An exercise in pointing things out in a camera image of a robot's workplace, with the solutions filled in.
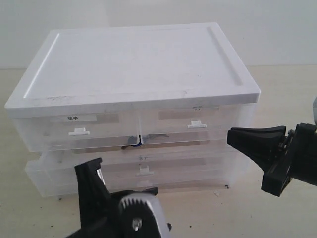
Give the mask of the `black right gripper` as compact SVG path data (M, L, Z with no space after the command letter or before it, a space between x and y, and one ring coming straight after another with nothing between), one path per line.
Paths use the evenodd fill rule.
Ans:
M285 126L227 132L227 144L264 171L261 190L277 197L293 179L317 184L317 126L300 123L287 137L285 133Z

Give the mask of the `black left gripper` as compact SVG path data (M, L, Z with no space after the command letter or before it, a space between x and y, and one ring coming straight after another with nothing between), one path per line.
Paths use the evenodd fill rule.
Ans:
M70 238L169 238L157 187L109 193L97 170L101 158L75 166L80 229Z

